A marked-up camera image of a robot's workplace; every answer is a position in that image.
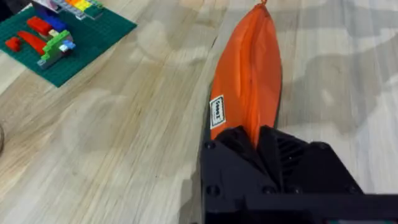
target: orange inflatable bag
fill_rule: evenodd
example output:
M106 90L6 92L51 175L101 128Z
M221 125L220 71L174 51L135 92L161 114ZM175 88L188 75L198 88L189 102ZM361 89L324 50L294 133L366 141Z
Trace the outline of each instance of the orange inflatable bag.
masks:
M260 127L276 121L282 69L265 1L236 26L218 62L210 97L211 138L243 126L256 148Z

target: black device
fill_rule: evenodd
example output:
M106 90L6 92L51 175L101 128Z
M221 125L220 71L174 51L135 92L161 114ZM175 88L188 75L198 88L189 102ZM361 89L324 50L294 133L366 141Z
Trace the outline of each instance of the black device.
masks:
M0 0L0 22L11 16L12 12L8 5L3 0Z
M398 195L367 195L324 142L261 128L257 149L242 127L200 154L205 224L398 223Z

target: wood grain surface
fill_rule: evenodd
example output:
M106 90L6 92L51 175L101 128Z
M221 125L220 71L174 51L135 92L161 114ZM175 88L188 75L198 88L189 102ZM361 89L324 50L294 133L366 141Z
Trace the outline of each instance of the wood grain surface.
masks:
M209 87L255 0L105 0L139 24L61 88L0 53L0 223L201 222ZM398 193L398 2L269 0L279 128Z

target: red lego brick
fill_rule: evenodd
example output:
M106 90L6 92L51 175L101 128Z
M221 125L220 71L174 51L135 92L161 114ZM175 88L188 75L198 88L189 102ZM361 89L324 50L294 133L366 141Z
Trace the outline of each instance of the red lego brick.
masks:
M50 30L52 30L52 26L48 22L45 22L44 20L42 20L37 16L28 19L27 25L30 28L32 28L34 31L37 31L38 33L45 36L49 34Z
M17 37L11 37L11 39L6 41L6 45L14 52L18 52L21 49L21 41Z
M45 47L46 43L42 39L23 30L18 32L18 36L24 39L28 44L30 44L30 46L32 46L37 51L37 53L39 53L40 55L44 54L43 47Z

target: lego baseplate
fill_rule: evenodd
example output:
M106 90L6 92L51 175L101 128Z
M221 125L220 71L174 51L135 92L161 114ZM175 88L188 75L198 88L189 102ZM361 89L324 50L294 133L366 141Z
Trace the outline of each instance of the lego baseplate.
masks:
M75 15L62 11L59 17L67 24L76 47L68 57L42 70L37 65L40 55L29 44L22 41L20 52L13 52L5 45L6 40L17 37L20 30L38 35L26 24L32 16L35 16L35 11L28 8L0 23L0 49L57 87L137 26L108 9L104 9L103 15L95 21L89 18L79 21Z

